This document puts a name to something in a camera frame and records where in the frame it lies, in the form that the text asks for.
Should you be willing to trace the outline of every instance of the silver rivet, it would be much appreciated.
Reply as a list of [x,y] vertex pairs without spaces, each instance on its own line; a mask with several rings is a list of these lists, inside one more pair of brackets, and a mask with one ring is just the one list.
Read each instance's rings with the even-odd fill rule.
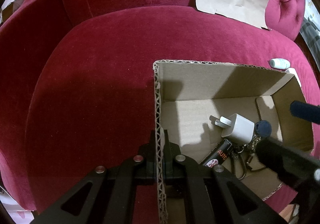
[[103,166],[97,166],[96,167],[96,173],[103,173],[106,170]]
[[315,170],[315,173],[313,174],[316,181],[320,181],[320,169]]
[[183,162],[186,159],[186,157],[184,155],[177,155],[176,156],[176,160],[178,162]]
[[141,162],[141,161],[143,161],[143,156],[142,155],[136,155],[134,158],[133,158],[133,160],[135,161],[135,162]]
[[221,164],[217,164],[217,165],[214,166],[214,170],[215,170],[216,172],[223,172],[224,167],[223,167],[223,165],[221,165]]

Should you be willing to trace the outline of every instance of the round sticker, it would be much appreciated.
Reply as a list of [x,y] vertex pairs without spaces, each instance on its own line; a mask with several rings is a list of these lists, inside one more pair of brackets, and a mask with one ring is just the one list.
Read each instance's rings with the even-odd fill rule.
[[214,167],[215,165],[219,164],[217,159],[212,159],[207,162],[206,166],[209,166],[210,168]]

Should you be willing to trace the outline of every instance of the red velvet sofa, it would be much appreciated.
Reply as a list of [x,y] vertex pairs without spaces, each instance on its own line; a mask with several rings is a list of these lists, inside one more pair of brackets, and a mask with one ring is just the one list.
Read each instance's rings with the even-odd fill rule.
[[[0,27],[5,187],[41,212],[97,165],[134,155],[154,128],[155,60],[269,67],[286,58],[318,105],[317,81],[293,42],[304,4],[270,0],[266,31],[199,12],[195,0],[25,0]],[[280,212],[294,196],[283,186],[266,202]],[[134,221],[157,222],[155,187],[139,187]]]

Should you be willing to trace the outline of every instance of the cardboard box wall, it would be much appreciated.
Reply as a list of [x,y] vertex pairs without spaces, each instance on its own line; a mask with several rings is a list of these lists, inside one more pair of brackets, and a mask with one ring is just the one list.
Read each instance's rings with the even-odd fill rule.
[[[160,220],[166,217],[163,129],[167,129],[169,140],[180,146],[182,154],[198,163],[222,140],[222,129],[214,125],[215,119],[234,113],[253,122],[268,120],[271,136],[287,146],[306,152],[313,148],[311,123],[290,113],[294,100],[305,102],[293,74],[249,65],[185,60],[156,61],[154,71]],[[229,159],[223,165],[231,169]],[[256,157],[250,165],[253,169],[263,166]],[[236,173],[242,174],[240,162]],[[271,196],[281,185],[269,169],[248,172],[242,182],[261,199]]]

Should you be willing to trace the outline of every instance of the small white bottle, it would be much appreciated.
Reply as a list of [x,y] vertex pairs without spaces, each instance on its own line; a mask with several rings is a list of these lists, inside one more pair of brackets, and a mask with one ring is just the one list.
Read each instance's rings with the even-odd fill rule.
[[274,69],[288,69],[290,68],[290,62],[286,59],[271,59],[270,66]]

